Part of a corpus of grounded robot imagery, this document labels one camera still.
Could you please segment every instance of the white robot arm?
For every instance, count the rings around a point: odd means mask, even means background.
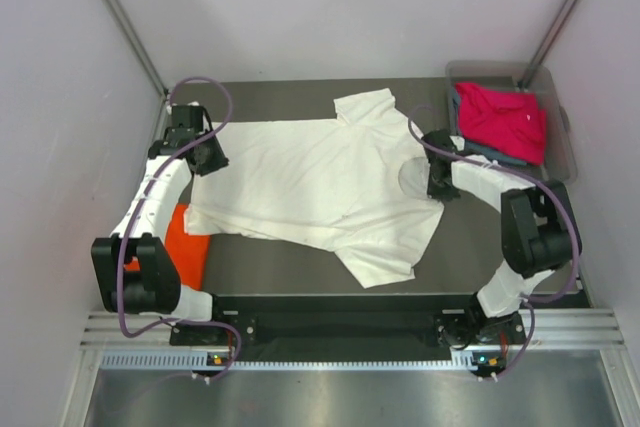
[[[128,314],[155,313],[172,318],[207,321],[213,317],[213,297],[181,284],[164,240],[180,194],[193,175],[206,175],[228,165],[215,137],[176,158],[176,152],[211,129],[204,107],[197,104],[173,106],[171,127],[162,140],[149,149],[145,174],[131,206],[108,238],[98,238],[91,247],[104,307],[117,311],[116,272],[118,251],[135,210],[141,210],[126,239],[125,264],[138,259],[138,271],[125,270],[122,291]],[[158,168],[167,163],[161,175]]]
[[[434,131],[423,141],[440,150],[465,156],[449,132]],[[551,199],[534,184],[515,175],[489,168],[482,156],[467,158],[480,162],[451,161],[433,151],[427,151],[430,162],[428,195],[449,201],[459,196],[459,190],[473,194],[500,213],[502,252],[504,260],[491,280],[471,298],[466,309],[466,329],[470,335],[490,337],[491,329],[509,321],[520,309],[535,287],[563,267],[572,257],[571,238],[567,225]],[[546,181],[566,210],[581,242],[565,186],[558,181]]]

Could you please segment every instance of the purple cable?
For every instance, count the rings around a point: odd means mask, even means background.
[[[184,84],[187,84],[189,82],[193,82],[193,81],[208,82],[210,84],[215,85],[224,94],[225,98],[227,99],[227,115],[225,116],[224,120],[222,121],[222,123],[217,128],[213,129],[210,132],[207,132],[205,135],[203,135],[199,139],[196,139],[193,142],[189,142],[184,147],[178,149],[167,160],[165,160],[162,163],[162,165],[160,165],[160,167],[158,167],[158,170],[155,171],[155,173],[153,174],[153,177],[151,178],[151,180],[149,181],[149,183],[145,187],[144,192],[143,192],[143,197],[138,201],[138,203],[136,204],[136,207],[133,209],[133,213],[131,214],[131,217],[129,218],[129,222],[127,223],[127,226],[124,229],[124,233],[122,234],[122,241],[120,242],[120,250],[118,251],[118,264],[117,264],[117,270],[116,270],[116,304],[117,304],[117,308],[118,308],[118,322],[120,324],[120,330],[122,331],[122,334],[125,337],[128,337],[130,339],[132,339],[134,337],[138,337],[139,335],[142,335],[143,333],[147,332],[148,330],[153,329],[154,327],[156,327],[156,326],[158,326],[160,324],[169,324],[170,322],[177,322],[179,320],[182,320],[182,319],[174,319],[174,318],[160,319],[160,320],[157,320],[155,322],[151,322],[149,325],[146,325],[145,327],[142,327],[141,329],[139,329],[139,330],[137,330],[135,332],[131,332],[127,328],[125,315],[124,315],[124,296],[123,296],[123,291],[124,291],[124,257],[125,257],[125,253],[126,253],[126,249],[127,249],[127,243],[129,242],[129,237],[131,236],[131,231],[133,230],[133,227],[134,227],[134,225],[135,225],[135,223],[136,223],[136,221],[138,219],[138,216],[140,215],[140,211],[142,210],[142,206],[144,205],[145,198],[149,195],[149,192],[151,192],[151,189],[153,189],[153,186],[156,183],[156,179],[158,177],[160,177],[160,175],[162,174],[164,169],[166,169],[171,162],[176,160],[178,157],[180,157],[182,154],[184,154],[188,150],[196,147],[197,145],[200,145],[203,142],[206,142],[207,140],[209,140],[213,136],[217,135],[218,132],[220,132],[229,123],[229,120],[231,120],[231,116],[233,114],[233,99],[231,98],[231,94],[229,94],[229,91],[220,82],[218,82],[217,80],[211,79],[209,77],[199,77],[199,76],[187,77],[186,79],[183,79],[180,82],[178,82],[175,85],[175,87],[173,88],[173,91],[171,92],[171,95],[169,96],[169,104],[171,105],[173,103],[175,92],[178,89],[178,87],[180,87],[180,86],[182,86]],[[230,325],[224,324],[224,323],[221,323],[221,322],[196,322],[195,324],[191,323],[190,325],[204,325],[204,326],[210,326],[210,327],[223,327],[225,329],[231,330],[234,333],[234,335],[236,336],[236,339],[238,341],[238,347],[237,347],[236,350],[238,350],[238,351],[240,350],[240,346],[241,346],[241,343],[242,343],[242,341],[240,340],[240,335]]]
[[[142,210],[142,206],[144,205],[145,198],[147,197],[149,192],[151,192],[151,189],[153,189],[153,186],[154,186],[154,184],[156,182],[156,179],[158,177],[160,177],[160,175],[162,174],[164,169],[166,169],[167,166],[172,161],[174,161],[179,156],[181,156],[182,154],[187,152],[189,149],[192,149],[192,148],[196,147],[197,145],[201,144],[202,142],[206,142],[207,140],[209,140],[213,136],[217,135],[218,132],[220,132],[229,123],[229,121],[231,120],[231,116],[233,115],[233,99],[231,98],[231,94],[229,94],[229,91],[220,82],[218,82],[217,80],[211,79],[209,77],[201,77],[201,76],[187,77],[186,79],[183,79],[180,82],[178,82],[174,86],[173,91],[171,92],[171,95],[169,96],[169,105],[171,105],[173,103],[176,89],[178,87],[184,85],[184,84],[187,84],[187,83],[193,82],[193,81],[207,82],[207,83],[215,85],[224,94],[225,98],[227,99],[227,115],[225,116],[224,120],[222,121],[222,123],[217,128],[213,129],[210,132],[207,132],[205,135],[203,135],[199,139],[196,139],[193,142],[190,142],[187,145],[185,145],[184,147],[178,149],[178,151],[176,151],[166,161],[164,161],[162,163],[162,165],[160,165],[160,167],[158,167],[158,169],[153,174],[153,177],[149,181],[149,184],[147,184],[147,187],[145,188],[145,190],[143,192],[143,198],[141,198],[138,201],[138,203],[136,204],[135,208],[133,209],[133,213],[131,215],[131,218],[129,219],[129,222],[127,223],[127,226],[126,226],[126,228],[124,230],[124,233],[122,234],[122,240],[120,242],[120,250],[118,251],[118,264],[117,264],[117,270],[116,270],[116,304],[117,304],[116,306],[117,306],[117,309],[118,309],[118,322],[120,324],[120,330],[122,331],[122,334],[125,337],[128,337],[128,338],[138,337],[139,335],[142,335],[143,333],[153,329],[154,327],[157,327],[158,325],[169,324],[171,322],[178,322],[178,321],[180,321],[183,324],[187,324],[187,325],[202,325],[202,326],[207,326],[207,327],[219,327],[219,328],[223,328],[223,329],[231,332],[236,338],[236,348],[234,350],[233,355],[229,359],[229,362],[227,362],[227,365],[225,365],[225,367],[220,372],[218,372],[218,374],[216,374],[215,376],[211,377],[211,380],[213,381],[213,380],[219,380],[222,377],[224,377],[225,375],[227,375],[229,373],[229,369],[231,369],[231,366],[236,362],[236,360],[238,359],[238,356],[240,355],[240,352],[242,350],[242,337],[240,336],[240,332],[238,332],[238,330],[235,327],[233,327],[230,324],[226,324],[224,322],[194,321],[194,320],[183,320],[183,319],[178,319],[178,318],[164,318],[164,319],[157,320],[155,322],[151,322],[150,324],[146,325],[145,327],[142,327],[141,329],[139,329],[139,330],[137,330],[135,332],[131,332],[127,328],[125,314],[124,314],[124,296],[123,296],[123,290],[124,290],[124,258],[125,258],[125,253],[126,253],[126,249],[127,249],[127,243],[129,242],[129,238],[131,236],[131,231],[133,230],[133,227],[134,227],[134,225],[135,225],[135,223],[137,221],[138,215],[140,215],[140,211]],[[111,411],[111,413],[115,414],[115,413],[121,412],[124,409],[128,408],[131,404],[133,404],[135,401],[137,401],[143,395],[147,394],[150,390],[155,388],[158,384],[163,383],[164,381],[169,380],[169,379],[173,379],[173,378],[176,378],[176,377],[182,377],[182,376],[186,376],[186,375],[191,375],[191,374],[188,374],[186,372],[180,372],[180,373],[177,373],[177,374],[170,374],[170,375],[167,375],[165,377],[162,377],[161,379],[151,383],[149,386],[147,386],[147,387],[143,388],[141,391],[137,392],[133,396],[133,399],[130,402],[128,402],[124,407],[122,407],[120,409],[117,409],[115,411]]]
[[[564,221],[564,224],[567,226],[567,230],[569,232],[569,238],[571,240],[571,274],[569,275],[569,278],[565,282],[565,285],[560,290],[558,290],[555,294],[545,295],[545,296],[530,295],[529,297],[526,298],[526,300],[528,302],[531,302],[531,303],[549,304],[549,303],[554,302],[554,301],[560,299],[561,297],[563,297],[574,286],[575,279],[578,276],[578,268],[579,268],[578,267],[578,263],[579,263],[579,258],[580,258],[580,248],[578,247],[578,234],[576,233],[575,226],[573,225],[573,222],[571,221],[571,218],[569,216],[569,213],[567,212],[567,209],[565,209],[564,206],[562,205],[562,202],[560,202],[560,199],[558,199],[558,197],[556,197],[556,195],[551,191],[551,189],[549,189],[549,187],[544,185],[538,179],[536,179],[534,177],[531,177],[530,175],[523,174],[522,172],[518,172],[517,170],[509,169],[508,167],[503,167],[501,165],[487,164],[486,162],[480,162],[480,161],[477,161],[477,160],[469,159],[467,157],[462,157],[460,155],[456,155],[456,154],[453,154],[451,152],[447,152],[445,150],[439,149],[437,147],[434,147],[431,144],[426,143],[424,140],[422,140],[420,137],[418,137],[418,134],[416,134],[416,132],[413,130],[413,124],[415,123],[414,119],[415,119],[416,113],[418,112],[418,109],[427,109],[428,110],[429,106],[428,105],[418,105],[409,113],[409,116],[408,116],[409,117],[409,121],[408,121],[409,122],[409,132],[411,133],[413,138],[416,139],[425,148],[429,149],[432,152],[435,152],[438,155],[443,155],[443,156],[448,157],[448,158],[453,159],[453,160],[461,160],[461,161],[467,162],[469,164],[477,165],[477,166],[480,166],[480,167],[487,167],[487,168],[490,168],[490,169],[493,169],[493,170],[497,170],[498,172],[502,172],[502,173],[505,173],[505,174],[511,174],[511,175],[515,175],[516,177],[520,177],[521,179],[526,180],[526,181],[531,182],[532,184],[534,184],[536,187],[538,187],[540,190],[542,190],[549,197],[549,199],[551,199],[551,202],[553,203],[553,205],[555,206],[557,211],[560,213],[560,217],[562,217],[562,220]]]
[[[523,302],[522,305],[529,309],[529,313],[531,314],[531,326],[529,327],[529,333],[527,334],[527,338],[525,339],[524,344],[522,344],[520,351],[515,355],[513,360],[509,362],[509,364],[504,368],[502,372],[496,374],[496,376],[494,377],[496,382],[504,378],[505,375],[508,375],[509,372],[511,372],[515,368],[516,364],[520,362],[520,359],[527,350],[527,347],[529,347],[531,339],[533,339],[533,331],[536,330],[536,314],[533,310],[533,306],[529,302]]]

